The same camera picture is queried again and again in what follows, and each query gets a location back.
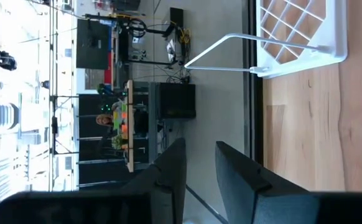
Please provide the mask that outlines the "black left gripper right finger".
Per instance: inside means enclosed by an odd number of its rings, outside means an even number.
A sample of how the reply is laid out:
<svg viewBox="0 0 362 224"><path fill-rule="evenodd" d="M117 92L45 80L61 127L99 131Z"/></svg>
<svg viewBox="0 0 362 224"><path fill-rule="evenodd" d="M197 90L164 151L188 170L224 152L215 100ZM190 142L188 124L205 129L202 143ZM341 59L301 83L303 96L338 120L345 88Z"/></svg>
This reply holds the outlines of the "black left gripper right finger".
<svg viewBox="0 0 362 224"><path fill-rule="evenodd" d="M216 178L230 224L362 224L362 192L311 192L223 141Z"/></svg>

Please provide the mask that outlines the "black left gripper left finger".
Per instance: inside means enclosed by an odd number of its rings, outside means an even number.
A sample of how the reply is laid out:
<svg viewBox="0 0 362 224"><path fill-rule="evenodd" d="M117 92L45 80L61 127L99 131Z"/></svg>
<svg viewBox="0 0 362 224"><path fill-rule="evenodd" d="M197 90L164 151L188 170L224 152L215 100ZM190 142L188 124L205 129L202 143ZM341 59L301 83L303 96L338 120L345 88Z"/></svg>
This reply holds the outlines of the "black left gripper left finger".
<svg viewBox="0 0 362 224"><path fill-rule="evenodd" d="M182 224L186 175L178 138L121 188L16 193L0 202L0 224Z"/></svg>

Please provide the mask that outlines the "wooden table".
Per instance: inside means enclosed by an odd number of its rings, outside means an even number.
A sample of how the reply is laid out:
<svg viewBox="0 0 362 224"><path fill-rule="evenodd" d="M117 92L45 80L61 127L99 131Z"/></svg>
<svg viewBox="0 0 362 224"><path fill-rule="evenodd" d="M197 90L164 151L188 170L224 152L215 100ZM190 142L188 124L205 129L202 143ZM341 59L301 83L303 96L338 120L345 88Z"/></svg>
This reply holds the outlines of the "wooden table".
<svg viewBox="0 0 362 224"><path fill-rule="evenodd" d="M133 81L128 80L128 163L127 167L129 172L134 172L134 113L133 113Z"/></svg>

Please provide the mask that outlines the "small potted plant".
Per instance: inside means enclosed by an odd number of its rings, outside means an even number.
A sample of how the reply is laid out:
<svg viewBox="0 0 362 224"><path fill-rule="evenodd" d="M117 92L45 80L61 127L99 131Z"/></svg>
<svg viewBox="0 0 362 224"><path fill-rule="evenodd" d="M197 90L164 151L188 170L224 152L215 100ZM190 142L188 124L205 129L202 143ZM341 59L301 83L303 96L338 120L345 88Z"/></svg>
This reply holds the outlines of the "small potted plant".
<svg viewBox="0 0 362 224"><path fill-rule="evenodd" d="M121 134L113 136L111 139L111 145L113 149L120 150L127 143L127 140L123 138Z"/></svg>

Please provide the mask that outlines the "black cabinet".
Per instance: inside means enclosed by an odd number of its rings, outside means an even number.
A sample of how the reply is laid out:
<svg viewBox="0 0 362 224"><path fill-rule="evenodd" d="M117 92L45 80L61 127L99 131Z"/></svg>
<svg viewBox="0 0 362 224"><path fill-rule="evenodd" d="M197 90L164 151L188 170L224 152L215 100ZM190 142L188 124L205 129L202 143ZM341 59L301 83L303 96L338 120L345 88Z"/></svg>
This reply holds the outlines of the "black cabinet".
<svg viewBox="0 0 362 224"><path fill-rule="evenodd" d="M156 111L159 119L194 119L196 86L182 83L156 83Z"/></svg>

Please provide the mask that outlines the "person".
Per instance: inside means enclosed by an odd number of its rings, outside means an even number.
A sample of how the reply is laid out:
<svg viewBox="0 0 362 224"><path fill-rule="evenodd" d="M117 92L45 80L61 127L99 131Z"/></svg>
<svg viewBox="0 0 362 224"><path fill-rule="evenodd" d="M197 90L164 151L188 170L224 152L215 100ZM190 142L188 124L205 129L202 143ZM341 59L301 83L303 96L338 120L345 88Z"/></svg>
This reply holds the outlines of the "person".
<svg viewBox="0 0 362 224"><path fill-rule="evenodd" d="M128 138L128 134L123 132L123 125L125 122L123 119L114 118L113 115L110 114L99 114L96 117L96 123L101 126L106 126L108 128L104 137L115 137L120 135L123 139Z"/></svg>

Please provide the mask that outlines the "black partition panels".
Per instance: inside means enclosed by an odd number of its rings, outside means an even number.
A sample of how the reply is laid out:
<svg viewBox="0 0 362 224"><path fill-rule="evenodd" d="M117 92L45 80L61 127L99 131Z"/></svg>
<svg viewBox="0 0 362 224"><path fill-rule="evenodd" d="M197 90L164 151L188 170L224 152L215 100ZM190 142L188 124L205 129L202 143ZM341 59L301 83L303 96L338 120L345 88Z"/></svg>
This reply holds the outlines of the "black partition panels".
<svg viewBox="0 0 362 224"><path fill-rule="evenodd" d="M111 128L96 123L99 114L110 112L98 95L80 95L78 99L78 189L120 188L128 181L121 151L112 146Z"/></svg>

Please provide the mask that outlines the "red and blue board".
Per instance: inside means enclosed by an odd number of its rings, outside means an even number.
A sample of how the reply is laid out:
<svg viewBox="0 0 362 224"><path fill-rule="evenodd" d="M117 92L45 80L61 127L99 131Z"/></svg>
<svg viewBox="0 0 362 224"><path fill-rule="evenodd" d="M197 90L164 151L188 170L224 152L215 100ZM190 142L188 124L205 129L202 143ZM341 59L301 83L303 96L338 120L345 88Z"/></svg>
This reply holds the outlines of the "red and blue board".
<svg viewBox="0 0 362 224"><path fill-rule="evenodd" d="M108 68L104 71L104 83L113 87L113 26L108 24Z"/></svg>

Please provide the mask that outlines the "large black monitor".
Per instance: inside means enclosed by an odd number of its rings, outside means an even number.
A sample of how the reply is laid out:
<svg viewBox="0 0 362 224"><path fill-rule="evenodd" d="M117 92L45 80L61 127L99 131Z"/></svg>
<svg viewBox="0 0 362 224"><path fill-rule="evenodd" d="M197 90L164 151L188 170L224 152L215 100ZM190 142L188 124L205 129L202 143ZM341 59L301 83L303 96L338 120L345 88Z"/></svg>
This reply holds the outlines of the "large black monitor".
<svg viewBox="0 0 362 224"><path fill-rule="evenodd" d="M76 67L108 69L109 26L98 21L77 20Z"/></svg>

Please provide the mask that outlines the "black equipment stand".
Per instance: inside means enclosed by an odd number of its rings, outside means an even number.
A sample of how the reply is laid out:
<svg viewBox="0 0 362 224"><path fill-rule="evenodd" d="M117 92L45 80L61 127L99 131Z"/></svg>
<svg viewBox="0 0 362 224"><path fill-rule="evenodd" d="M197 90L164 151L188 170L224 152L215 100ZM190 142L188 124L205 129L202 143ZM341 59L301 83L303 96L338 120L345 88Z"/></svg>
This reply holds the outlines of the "black equipment stand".
<svg viewBox="0 0 362 224"><path fill-rule="evenodd" d="M165 50L168 56L167 62L146 61L143 50L119 50L122 63L142 63L149 65L164 65L168 68L176 63L180 66L185 64L187 59L187 45L190 43L190 36L184 28L184 13L182 9L171 7L168 16L161 24L147 25L140 17L118 14L120 20L120 34L126 34L134 39L142 39L147 34L157 34L165 42Z"/></svg>

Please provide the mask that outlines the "black table edge rail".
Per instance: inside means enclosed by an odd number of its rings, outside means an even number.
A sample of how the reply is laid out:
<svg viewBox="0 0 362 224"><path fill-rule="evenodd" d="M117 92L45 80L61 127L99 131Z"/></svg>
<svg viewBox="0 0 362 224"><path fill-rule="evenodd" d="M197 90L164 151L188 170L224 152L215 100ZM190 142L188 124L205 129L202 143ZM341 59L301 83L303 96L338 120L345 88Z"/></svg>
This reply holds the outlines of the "black table edge rail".
<svg viewBox="0 0 362 224"><path fill-rule="evenodd" d="M242 31L256 35L256 0L241 0ZM263 98L262 78L256 74L243 73L244 107L244 154L263 165Z"/></svg>

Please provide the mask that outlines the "black neighbouring station frame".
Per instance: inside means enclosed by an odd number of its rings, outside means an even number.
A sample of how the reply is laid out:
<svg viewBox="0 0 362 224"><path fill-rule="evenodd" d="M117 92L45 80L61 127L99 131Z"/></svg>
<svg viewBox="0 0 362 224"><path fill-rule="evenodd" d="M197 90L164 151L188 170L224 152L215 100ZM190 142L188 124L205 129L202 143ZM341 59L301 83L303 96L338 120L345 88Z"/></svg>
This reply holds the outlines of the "black neighbouring station frame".
<svg viewBox="0 0 362 224"><path fill-rule="evenodd" d="M50 0L49 9L49 190L78 190L75 145L77 18L65 2Z"/></svg>

